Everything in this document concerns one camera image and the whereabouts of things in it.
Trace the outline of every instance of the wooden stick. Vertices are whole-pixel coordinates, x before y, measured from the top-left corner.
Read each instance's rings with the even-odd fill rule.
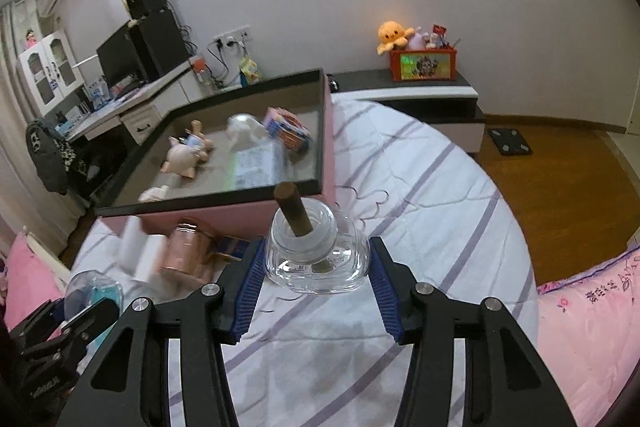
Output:
[[[314,229],[311,226],[311,221],[309,221],[309,216],[306,215],[305,206],[302,204],[302,198],[300,198],[296,184],[291,182],[279,183],[273,191],[273,197],[278,202],[285,219],[291,227],[291,231],[296,237],[302,237]]]

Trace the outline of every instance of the copper container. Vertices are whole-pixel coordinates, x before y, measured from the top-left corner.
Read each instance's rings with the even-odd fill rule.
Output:
[[[190,289],[211,282],[211,242],[212,237],[193,223],[180,223],[169,236],[160,273]]]

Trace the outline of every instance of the white quilted tablecloth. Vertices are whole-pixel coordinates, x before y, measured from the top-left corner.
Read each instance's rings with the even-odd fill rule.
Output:
[[[520,227],[482,169],[430,126],[369,102],[334,107],[337,200],[382,236],[417,280],[454,299],[507,304],[536,343],[538,302]],[[154,293],[114,265],[119,238],[97,222],[74,273],[105,271],[128,305]],[[170,347],[172,425],[184,425],[178,342]],[[411,347],[385,332],[367,281],[352,293],[300,296],[265,281],[249,332],[225,346],[226,371],[242,427],[389,427]],[[456,344],[450,425],[462,422],[464,345]]]

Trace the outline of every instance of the computer monitor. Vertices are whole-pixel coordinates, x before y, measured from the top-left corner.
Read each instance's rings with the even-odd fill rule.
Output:
[[[107,86],[115,86],[130,74],[139,74],[136,50],[129,37],[129,28],[122,25],[98,48],[98,59]]]

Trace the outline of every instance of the power outlet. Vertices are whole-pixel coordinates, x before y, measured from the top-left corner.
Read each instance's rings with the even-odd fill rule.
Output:
[[[252,39],[251,28],[249,28],[249,26],[242,26],[241,28],[236,28],[235,30],[216,35],[211,39],[211,44],[214,44],[218,39],[221,39],[222,43],[226,45],[230,38],[236,42],[242,42],[242,39],[244,39],[245,42],[249,42]]]

